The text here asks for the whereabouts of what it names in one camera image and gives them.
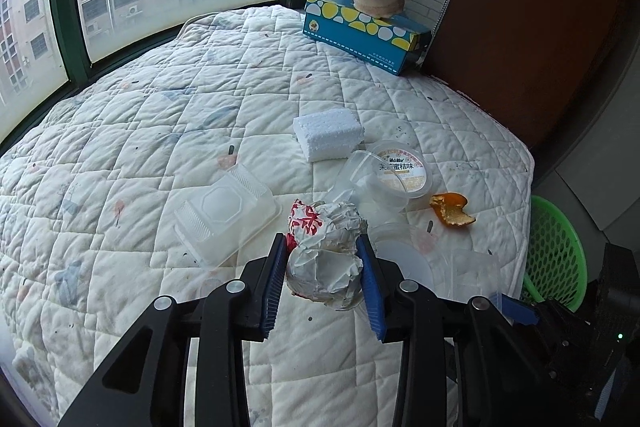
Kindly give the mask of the green plastic waste basket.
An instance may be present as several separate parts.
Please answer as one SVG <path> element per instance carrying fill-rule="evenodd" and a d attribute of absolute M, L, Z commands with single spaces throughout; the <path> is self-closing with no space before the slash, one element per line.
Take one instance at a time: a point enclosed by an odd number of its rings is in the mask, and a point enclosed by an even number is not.
<path fill-rule="evenodd" d="M 584 248 L 570 220 L 552 202 L 534 195 L 521 299 L 556 300 L 575 312 L 586 295 L 587 275 Z"/>

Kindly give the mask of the clear plastic dome cup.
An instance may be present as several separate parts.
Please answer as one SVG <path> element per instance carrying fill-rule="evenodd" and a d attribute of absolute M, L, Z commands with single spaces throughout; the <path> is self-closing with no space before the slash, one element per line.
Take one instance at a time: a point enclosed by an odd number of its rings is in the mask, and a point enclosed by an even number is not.
<path fill-rule="evenodd" d="M 351 202 L 369 225 L 384 225 L 399 219 L 409 195 L 387 161 L 367 150 L 355 150 L 323 200 Z"/>

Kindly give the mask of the blue yellow tissue box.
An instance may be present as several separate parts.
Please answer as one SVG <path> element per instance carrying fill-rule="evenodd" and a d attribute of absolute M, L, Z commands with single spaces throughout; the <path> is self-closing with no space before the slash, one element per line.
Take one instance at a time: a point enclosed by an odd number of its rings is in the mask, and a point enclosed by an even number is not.
<path fill-rule="evenodd" d="M 399 75 L 415 63 L 432 40 L 431 29 L 395 15 L 375 18 L 352 0 L 306 0 L 303 33 L 371 65 Z"/>

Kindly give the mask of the red white paper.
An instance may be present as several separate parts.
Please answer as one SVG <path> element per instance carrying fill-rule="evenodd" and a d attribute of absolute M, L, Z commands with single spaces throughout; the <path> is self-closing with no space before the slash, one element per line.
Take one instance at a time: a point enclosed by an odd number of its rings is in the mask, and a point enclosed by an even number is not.
<path fill-rule="evenodd" d="M 356 307 L 363 269 L 356 240 L 367 231 L 351 202 L 294 200 L 285 234 L 290 251 L 285 282 L 292 294 L 335 311 Z"/>

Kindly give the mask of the white foam block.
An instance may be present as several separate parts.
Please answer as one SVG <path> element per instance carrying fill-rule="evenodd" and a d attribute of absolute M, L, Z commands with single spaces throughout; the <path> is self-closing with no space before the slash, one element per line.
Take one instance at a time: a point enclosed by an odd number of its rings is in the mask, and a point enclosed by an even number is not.
<path fill-rule="evenodd" d="M 308 162 L 347 158 L 364 138 L 362 124 L 348 108 L 298 116 L 293 130 Z"/>

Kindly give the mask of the brown wooden wardrobe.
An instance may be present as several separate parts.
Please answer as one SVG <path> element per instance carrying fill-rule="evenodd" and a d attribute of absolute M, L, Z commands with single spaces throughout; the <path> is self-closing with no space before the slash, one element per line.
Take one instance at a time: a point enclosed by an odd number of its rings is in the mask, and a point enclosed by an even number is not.
<path fill-rule="evenodd" d="M 531 150 L 616 49 L 637 0 L 447 0 L 425 67 Z"/>

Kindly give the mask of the orange peel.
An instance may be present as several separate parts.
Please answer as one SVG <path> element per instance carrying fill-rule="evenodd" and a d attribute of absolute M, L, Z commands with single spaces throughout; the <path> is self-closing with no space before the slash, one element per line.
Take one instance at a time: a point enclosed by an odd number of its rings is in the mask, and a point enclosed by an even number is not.
<path fill-rule="evenodd" d="M 464 211 L 467 203 L 465 196 L 452 192 L 434 194 L 430 198 L 430 206 L 436 217 L 448 228 L 464 228 L 476 221 Z"/>

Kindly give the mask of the clear rectangular plastic box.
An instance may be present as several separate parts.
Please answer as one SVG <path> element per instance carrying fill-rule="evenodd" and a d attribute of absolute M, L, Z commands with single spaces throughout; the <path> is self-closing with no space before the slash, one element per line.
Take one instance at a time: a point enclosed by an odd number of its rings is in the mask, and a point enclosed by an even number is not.
<path fill-rule="evenodd" d="M 175 210 L 175 232 L 203 268 L 218 268 L 280 213 L 270 188 L 241 165 Z"/>

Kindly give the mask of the white quilted mattress pad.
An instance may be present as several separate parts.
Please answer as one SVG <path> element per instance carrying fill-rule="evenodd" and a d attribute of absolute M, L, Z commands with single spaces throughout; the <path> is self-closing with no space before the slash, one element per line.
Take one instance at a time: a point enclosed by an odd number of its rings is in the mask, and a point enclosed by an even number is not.
<path fill-rule="evenodd" d="M 1 312 L 13 367 L 50 418 L 155 297 L 203 296 L 288 224 L 277 217 L 205 269 L 174 231 L 183 199 L 233 165 L 282 210 L 329 190 L 340 163 L 306 161 L 292 124 L 335 107 L 357 116 L 367 144 L 418 150 L 433 191 L 462 194 L 475 219 L 444 229 L 422 198 L 400 220 L 444 248 L 495 255 L 506 293 L 520 293 L 534 161 L 514 134 L 439 80 L 310 40 L 295 11 L 223 12 L 56 104 L 1 159 Z"/>

